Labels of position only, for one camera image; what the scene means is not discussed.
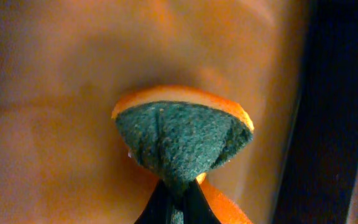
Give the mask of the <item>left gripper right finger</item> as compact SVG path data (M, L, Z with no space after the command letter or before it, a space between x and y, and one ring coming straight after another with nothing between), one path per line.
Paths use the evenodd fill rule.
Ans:
M184 224L221 224L196 179L189 183L183 195L182 211Z

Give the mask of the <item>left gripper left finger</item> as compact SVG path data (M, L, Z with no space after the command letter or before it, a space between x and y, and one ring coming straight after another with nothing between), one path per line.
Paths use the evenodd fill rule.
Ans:
M152 192L144 211L134 224L171 224L173 197L162 180Z

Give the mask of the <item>orange green scrub sponge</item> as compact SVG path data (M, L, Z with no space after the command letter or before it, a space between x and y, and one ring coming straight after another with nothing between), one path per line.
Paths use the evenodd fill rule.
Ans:
M132 158L171 193L171 223L184 223L183 195L195 179L221 223L249 223L204 179L252 140L254 125L240 104L187 86L155 86L122 97L111 117Z

